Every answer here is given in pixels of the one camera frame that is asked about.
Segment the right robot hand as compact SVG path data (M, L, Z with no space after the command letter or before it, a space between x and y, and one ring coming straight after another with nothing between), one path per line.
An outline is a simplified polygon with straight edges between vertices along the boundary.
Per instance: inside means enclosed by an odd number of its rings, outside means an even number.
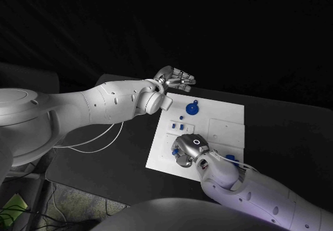
M189 168L196 163L199 157L212 151L208 141L199 134L183 134L179 136L170 149L176 163L183 168Z

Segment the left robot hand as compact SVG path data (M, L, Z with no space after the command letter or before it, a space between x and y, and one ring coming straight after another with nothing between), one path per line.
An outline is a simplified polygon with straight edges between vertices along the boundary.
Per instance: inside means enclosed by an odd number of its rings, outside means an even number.
M195 77L170 65L159 70L153 79L159 81L164 90L173 88L190 92L190 85L196 84Z

